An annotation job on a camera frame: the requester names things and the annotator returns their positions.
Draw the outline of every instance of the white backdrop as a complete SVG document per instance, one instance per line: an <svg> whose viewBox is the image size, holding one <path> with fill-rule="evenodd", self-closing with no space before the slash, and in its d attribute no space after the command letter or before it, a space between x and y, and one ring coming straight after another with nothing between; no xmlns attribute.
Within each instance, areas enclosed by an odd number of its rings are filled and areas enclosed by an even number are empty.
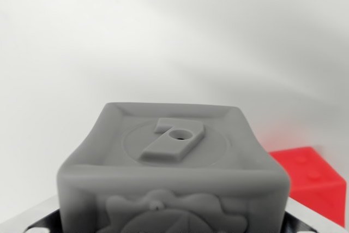
<svg viewBox="0 0 349 233"><path fill-rule="evenodd" d="M56 194L107 102L234 105L349 181L349 0L0 0L0 222Z"/></svg>

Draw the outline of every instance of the embossed design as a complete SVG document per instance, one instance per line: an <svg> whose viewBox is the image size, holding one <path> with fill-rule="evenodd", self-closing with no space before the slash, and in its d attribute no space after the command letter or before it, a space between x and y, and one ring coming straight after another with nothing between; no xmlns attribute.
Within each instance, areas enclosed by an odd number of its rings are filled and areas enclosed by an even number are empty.
<svg viewBox="0 0 349 233"><path fill-rule="evenodd" d="M111 196L106 210L110 225L98 233L243 233L248 225L245 217L225 213L219 198L206 193L175 196L156 189L138 199Z"/></svg>

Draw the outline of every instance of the hole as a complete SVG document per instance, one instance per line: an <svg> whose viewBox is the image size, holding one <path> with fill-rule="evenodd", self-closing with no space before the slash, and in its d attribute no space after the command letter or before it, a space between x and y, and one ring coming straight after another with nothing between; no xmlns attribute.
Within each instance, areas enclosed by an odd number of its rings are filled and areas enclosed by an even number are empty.
<svg viewBox="0 0 349 233"><path fill-rule="evenodd" d="M183 129L176 129L173 130L169 133L170 137L174 138L174 139L178 139L178 140L186 140L192 137L192 133L187 131L187 130L183 130Z"/></svg>
<svg viewBox="0 0 349 233"><path fill-rule="evenodd" d="M31 228L28 229L25 233L50 233L50 230L48 228Z"/></svg>

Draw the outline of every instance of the circular recess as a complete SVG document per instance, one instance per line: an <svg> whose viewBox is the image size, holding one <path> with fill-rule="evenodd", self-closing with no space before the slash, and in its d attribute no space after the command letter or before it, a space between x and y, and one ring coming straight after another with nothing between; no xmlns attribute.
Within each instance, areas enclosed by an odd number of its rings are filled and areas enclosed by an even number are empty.
<svg viewBox="0 0 349 233"><path fill-rule="evenodd" d="M181 166L186 168L209 166L223 158L228 148L231 147L230 142L221 132L205 125L205 136L199 144L182 159L181 162L169 163L140 160L140 155L143 150L162 135L161 133L154 132L156 124L156 121L149 121L130 127L124 132L121 138L121 143L125 153L134 162L149 166ZM184 139L187 138L187 136L179 136L178 138ZM106 164L119 165L124 161L120 156L120 154L111 151ZM232 155L230 165L232 168L235 166L237 168L240 167L240 161L236 155Z"/></svg>
<svg viewBox="0 0 349 233"><path fill-rule="evenodd" d="M173 139L186 140L192 137L192 133L184 129L176 129L171 131L169 136Z"/></svg>

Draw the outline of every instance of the gray resin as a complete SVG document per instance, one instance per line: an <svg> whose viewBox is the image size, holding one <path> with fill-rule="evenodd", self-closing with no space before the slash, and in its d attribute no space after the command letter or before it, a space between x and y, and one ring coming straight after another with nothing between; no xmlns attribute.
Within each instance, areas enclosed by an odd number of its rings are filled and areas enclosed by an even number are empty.
<svg viewBox="0 0 349 233"><path fill-rule="evenodd" d="M237 107L109 103L61 166L64 233L279 233L289 177Z"/></svg>

